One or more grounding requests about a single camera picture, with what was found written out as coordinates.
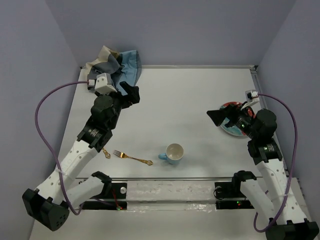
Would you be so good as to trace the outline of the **red and teal plate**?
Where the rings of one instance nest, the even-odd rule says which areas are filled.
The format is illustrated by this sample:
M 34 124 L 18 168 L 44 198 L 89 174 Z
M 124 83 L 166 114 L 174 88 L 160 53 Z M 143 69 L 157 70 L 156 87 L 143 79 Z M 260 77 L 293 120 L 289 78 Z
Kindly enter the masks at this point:
M 233 104 L 233 105 L 237 105 L 237 106 L 241 106 L 242 103 L 238 102 L 238 101 L 231 101 L 231 102 L 226 102 L 223 105 L 220 106 L 220 109 L 224 109 L 225 107 L 227 107 L 228 105 Z M 220 127 L 228 134 L 234 136 L 234 137 L 239 137 L 239 138 L 245 138 L 247 135 L 241 131 L 237 126 L 233 125 L 230 127 L 226 127 L 226 124 L 229 122 L 230 120 L 226 117 L 222 124 L 220 125 Z

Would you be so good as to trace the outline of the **striped cloth placemat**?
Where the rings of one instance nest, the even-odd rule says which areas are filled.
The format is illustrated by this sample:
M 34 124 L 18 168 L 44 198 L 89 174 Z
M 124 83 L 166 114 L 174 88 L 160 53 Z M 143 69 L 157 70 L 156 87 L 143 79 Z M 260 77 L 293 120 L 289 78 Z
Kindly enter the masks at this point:
M 120 86 L 126 82 L 135 86 L 141 76 L 142 63 L 137 50 L 117 52 L 103 46 L 97 59 L 87 62 L 84 74 L 87 80 L 95 80 L 98 75 L 106 73 L 110 75 L 115 88 L 126 95 L 126 91 Z

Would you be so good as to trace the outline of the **light blue mug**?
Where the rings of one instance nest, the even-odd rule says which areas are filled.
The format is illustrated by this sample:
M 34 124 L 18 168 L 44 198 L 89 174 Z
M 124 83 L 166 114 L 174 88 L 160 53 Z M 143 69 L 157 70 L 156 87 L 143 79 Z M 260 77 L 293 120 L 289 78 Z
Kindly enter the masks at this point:
M 177 165 L 184 157 L 184 149 L 178 143 L 172 143 L 167 146 L 165 153 L 158 155 L 160 160 L 167 161 L 171 165 Z

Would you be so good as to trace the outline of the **gold fork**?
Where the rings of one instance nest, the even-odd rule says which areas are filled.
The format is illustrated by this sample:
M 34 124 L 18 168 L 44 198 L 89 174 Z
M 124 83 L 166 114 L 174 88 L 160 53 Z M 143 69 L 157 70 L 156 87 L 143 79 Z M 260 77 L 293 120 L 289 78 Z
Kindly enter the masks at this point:
M 140 158 L 136 158 L 136 157 L 132 157 L 132 156 L 129 156 L 127 154 L 125 154 L 124 152 L 121 152 L 121 151 L 118 151 L 118 150 L 114 150 L 113 151 L 113 154 L 115 156 L 117 156 L 118 158 L 121 158 L 121 159 L 132 159 L 132 160 L 136 160 L 136 161 L 139 161 L 141 163 L 144 163 L 148 166 L 152 166 L 154 163 L 151 161 L 151 160 L 145 160 L 145 159 L 140 159 Z

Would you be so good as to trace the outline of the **gold spoon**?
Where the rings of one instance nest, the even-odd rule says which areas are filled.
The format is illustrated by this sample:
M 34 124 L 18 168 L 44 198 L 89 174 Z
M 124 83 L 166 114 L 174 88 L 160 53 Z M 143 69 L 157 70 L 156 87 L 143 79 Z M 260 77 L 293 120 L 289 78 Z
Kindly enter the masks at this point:
M 103 151 L 103 154 L 104 154 L 106 159 L 110 159 L 111 158 L 110 153 L 105 148 L 103 148 L 102 151 Z

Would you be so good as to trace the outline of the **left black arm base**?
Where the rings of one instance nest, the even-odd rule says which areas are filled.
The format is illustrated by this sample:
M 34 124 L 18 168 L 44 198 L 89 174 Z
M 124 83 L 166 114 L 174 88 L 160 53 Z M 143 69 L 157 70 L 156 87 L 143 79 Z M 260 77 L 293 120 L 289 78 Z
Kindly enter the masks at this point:
M 128 183 L 113 181 L 110 189 L 104 189 L 101 194 L 90 198 L 83 204 L 83 210 L 121 211 L 127 209 Z

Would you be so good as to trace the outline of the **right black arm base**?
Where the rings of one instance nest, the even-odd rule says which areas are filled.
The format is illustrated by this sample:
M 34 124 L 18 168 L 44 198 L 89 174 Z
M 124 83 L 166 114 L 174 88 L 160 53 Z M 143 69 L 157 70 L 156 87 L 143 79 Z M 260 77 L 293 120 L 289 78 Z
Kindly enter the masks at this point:
M 218 181 L 214 184 L 213 196 L 217 210 L 254 209 L 251 202 L 237 189 L 231 181 Z

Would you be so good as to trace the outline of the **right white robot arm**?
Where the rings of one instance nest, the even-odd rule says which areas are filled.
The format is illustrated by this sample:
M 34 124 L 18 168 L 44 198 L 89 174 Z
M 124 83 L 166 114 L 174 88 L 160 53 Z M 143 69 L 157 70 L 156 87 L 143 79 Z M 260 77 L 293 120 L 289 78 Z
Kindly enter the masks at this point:
M 230 104 L 207 115 L 219 127 L 225 119 L 227 128 L 236 126 L 249 137 L 249 155 L 261 173 L 267 190 L 261 189 L 252 172 L 234 174 L 230 190 L 235 196 L 244 195 L 267 226 L 261 230 L 268 240 L 314 240 L 320 229 L 309 221 L 291 189 L 291 176 L 286 175 L 282 155 L 273 135 L 277 129 L 276 115 L 267 109 L 249 115 L 241 105 Z

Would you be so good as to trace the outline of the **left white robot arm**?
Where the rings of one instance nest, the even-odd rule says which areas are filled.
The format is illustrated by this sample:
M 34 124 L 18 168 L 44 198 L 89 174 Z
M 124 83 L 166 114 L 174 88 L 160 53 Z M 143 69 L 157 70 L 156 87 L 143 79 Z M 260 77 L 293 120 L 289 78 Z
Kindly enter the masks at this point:
M 28 188 L 22 195 L 29 216 L 51 231 L 58 230 L 70 213 L 79 215 L 75 207 L 99 196 L 110 194 L 112 179 L 97 171 L 84 183 L 71 187 L 83 168 L 107 144 L 113 136 L 112 131 L 118 122 L 121 110 L 140 102 L 138 86 L 122 81 L 120 86 L 126 94 L 119 91 L 96 92 L 96 99 L 90 109 L 90 117 L 80 131 L 71 149 L 49 177 L 35 189 Z

